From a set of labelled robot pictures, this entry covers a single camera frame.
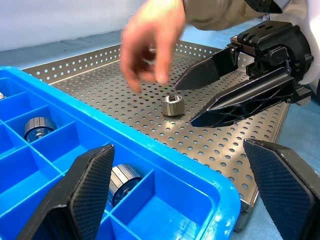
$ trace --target textured gripper surface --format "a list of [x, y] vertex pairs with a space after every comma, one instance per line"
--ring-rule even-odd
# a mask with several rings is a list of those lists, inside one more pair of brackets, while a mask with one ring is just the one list
[[108, 199], [114, 156], [112, 145], [94, 155], [71, 199], [74, 220], [83, 240], [96, 238]]
[[176, 84], [177, 90], [201, 89], [220, 79], [216, 65], [211, 58], [191, 66]]
[[312, 209], [310, 192], [279, 156], [245, 142], [261, 199], [284, 240], [298, 240]]

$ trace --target black robotic claw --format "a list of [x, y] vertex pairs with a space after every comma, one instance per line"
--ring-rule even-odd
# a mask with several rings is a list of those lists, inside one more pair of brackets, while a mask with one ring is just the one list
[[320, 239], [320, 178], [290, 148], [243, 143], [261, 199], [284, 240]]
[[18, 240], [95, 240], [108, 200], [113, 145], [78, 156], [47, 193]]
[[239, 53], [254, 58], [246, 66], [249, 79], [218, 93], [191, 120], [194, 127], [230, 126], [276, 104], [296, 103], [312, 92], [299, 82], [314, 60], [298, 26], [264, 21], [231, 38], [227, 48], [190, 66], [176, 90], [200, 89], [238, 68]]

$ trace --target human hand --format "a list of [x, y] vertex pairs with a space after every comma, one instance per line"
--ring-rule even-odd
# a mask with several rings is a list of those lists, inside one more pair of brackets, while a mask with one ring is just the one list
[[[169, 81], [173, 49], [185, 24], [183, 0], [148, 0], [130, 19], [122, 34], [120, 67], [134, 91], [141, 92], [140, 81]], [[155, 66], [145, 61], [154, 59]]]

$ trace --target blue table surface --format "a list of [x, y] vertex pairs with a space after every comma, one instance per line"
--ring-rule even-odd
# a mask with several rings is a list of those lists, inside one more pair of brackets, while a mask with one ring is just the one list
[[[259, 23], [253, 20], [224, 31], [200, 31], [187, 26], [183, 41], [224, 48], [229, 38]], [[44, 45], [0, 52], [0, 66], [15, 66], [21, 69], [71, 57], [120, 43], [120, 32], [65, 40]], [[307, 106], [291, 105], [283, 124], [278, 143], [294, 149], [311, 167], [320, 172], [320, 107], [311, 102]], [[234, 232], [232, 240], [281, 240], [260, 198], [257, 199], [246, 228]]]

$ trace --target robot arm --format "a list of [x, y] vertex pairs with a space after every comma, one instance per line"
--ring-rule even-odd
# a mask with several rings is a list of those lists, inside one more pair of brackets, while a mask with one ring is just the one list
[[302, 84], [319, 79], [320, 42], [316, 40], [320, 36], [310, 21], [319, 22], [310, 11], [318, 7], [320, 14], [317, 0], [298, 2], [305, 3], [309, 10], [304, 16], [290, 8], [296, 1], [245, 1], [257, 12], [285, 15], [286, 20], [276, 20], [277, 15], [271, 15], [272, 20], [232, 37], [225, 49], [182, 74], [174, 86], [176, 90], [200, 89], [236, 70], [240, 53], [254, 58], [246, 66], [249, 79], [214, 96], [191, 120], [194, 127], [229, 126], [281, 102], [297, 103], [312, 94]]

